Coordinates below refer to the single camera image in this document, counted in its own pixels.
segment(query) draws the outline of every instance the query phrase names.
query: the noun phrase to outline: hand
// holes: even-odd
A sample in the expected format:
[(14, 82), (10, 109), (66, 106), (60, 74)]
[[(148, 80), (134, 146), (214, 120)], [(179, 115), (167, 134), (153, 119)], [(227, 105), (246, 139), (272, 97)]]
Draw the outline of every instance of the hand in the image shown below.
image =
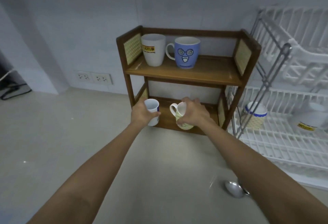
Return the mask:
[(206, 110), (205, 106), (201, 105), (199, 99), (193, 101), (188, 97), (182, 99), (187, 104), (186, 113), (177, 120), (178, 125), (187, 123), (192, 126), (199, 126), (200, 124), (211, 121), (210, 113)]
[(136, 124), (144, 128), (152, 120), (158, 117), (160, 112), (149, 112), (145, 105), (146, 98), (141, 97), (137, 104), (132, 107), (131, 124)]

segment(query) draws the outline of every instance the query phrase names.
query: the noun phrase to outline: blue mug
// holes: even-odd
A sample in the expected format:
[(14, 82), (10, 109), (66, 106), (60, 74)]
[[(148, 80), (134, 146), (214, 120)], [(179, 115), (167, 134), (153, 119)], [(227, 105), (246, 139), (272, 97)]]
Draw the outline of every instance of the blue mug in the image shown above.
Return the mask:
[[(170, 56), (167, 48), (172, 45), (174, 48), (174, 57)], [(175, 60), (177, 66), (181, 69), (191, 69), (195, 66), (198, 52), (200, 48), (200, 40), (194, 37), (179, 37), (174, 40), (174, 44), (166, 45), (166, 55)]]

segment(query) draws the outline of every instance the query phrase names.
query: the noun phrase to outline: yellow label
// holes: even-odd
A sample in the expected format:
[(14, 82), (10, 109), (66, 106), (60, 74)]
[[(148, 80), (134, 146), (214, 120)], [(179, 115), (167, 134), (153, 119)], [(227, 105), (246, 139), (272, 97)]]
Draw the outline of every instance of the yellow label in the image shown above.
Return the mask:
[(300, 122), (297, 126), (307, 131), (314, 131), (316, 129), (315, 127), (308, 126), (302, 122)]
[(142, 50), (144, 52), (148, 52), (148, 53), (155, 53), (155, 47), (154, 46), (142, 45)]

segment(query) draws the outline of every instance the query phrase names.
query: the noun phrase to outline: cup in dish rack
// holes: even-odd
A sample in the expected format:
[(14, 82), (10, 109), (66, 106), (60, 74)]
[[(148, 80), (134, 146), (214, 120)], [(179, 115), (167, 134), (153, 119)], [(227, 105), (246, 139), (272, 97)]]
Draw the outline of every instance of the cup in dish rack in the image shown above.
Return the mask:
[(242, 125), (246, 124), (246, 122), (251, 117), (251, 115), (253, 115), (251, 117), (251, 119), (249, 120), (246, 127), (253, 129), (253, 130), (257, 130), (257, 129), (260, 129), (261, 125), (264, 123), (264, 120), (265, 120), (267, 114), (268, 114), (268, 110), (263, 104), (251, 101), (245, 106), (245, 109), (244, 109), (243, 113), (241, 114), (240, 123)]

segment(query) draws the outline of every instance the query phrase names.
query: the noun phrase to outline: mug handle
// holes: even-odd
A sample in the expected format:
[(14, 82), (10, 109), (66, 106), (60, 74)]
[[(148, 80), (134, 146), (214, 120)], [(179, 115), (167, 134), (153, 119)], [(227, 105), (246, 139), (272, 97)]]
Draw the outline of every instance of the mug handle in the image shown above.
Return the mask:
[(170, 59), (172, 59), (172, 60), (175, 60), (175, 58), (172, 57), (172, 56), (170, 56), (169, 52), (167, 51), (167, 47), (169, 47), (170, 45), (172, 45), (173, 48), (174, 48), (174, 43), (170, 43), (170, 44), (166, 45), (165, 53), (166, 53), (166, 55), (167, 55), (168, 58), (170, 58)]
[(170, 111), (173, 114), (173, 116), (175, 116), (175, 111), (178, 109), (178, 104), (177, 103), (173, 103), (170, 106)]

